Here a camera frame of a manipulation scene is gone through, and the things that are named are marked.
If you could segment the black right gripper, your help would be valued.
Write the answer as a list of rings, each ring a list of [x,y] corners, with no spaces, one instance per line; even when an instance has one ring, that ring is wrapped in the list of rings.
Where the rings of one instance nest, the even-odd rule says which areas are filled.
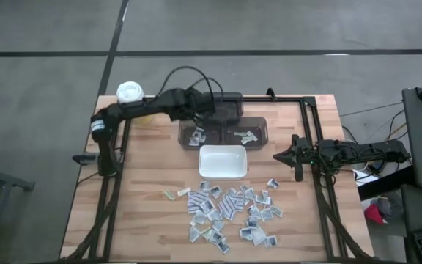
[[[299,137],[297,134],[292,135],[292,145],[290,150],[285,150],[273,155],[274,159],[291,166],[295,170],[295,180],[301,182],[303,180],[303,164],[311,164],[314,161],[314,149],[308,142],[307,138]]]

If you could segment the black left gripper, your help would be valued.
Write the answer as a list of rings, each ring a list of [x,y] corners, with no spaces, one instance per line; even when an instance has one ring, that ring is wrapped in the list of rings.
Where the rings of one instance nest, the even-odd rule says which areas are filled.
[[[203,125],[206,118],[215,113],[215,100],[211,92],[200,92],[195,88],[176,88],[171,90],[171,95],[171,121],[192,120],[195,125]]]

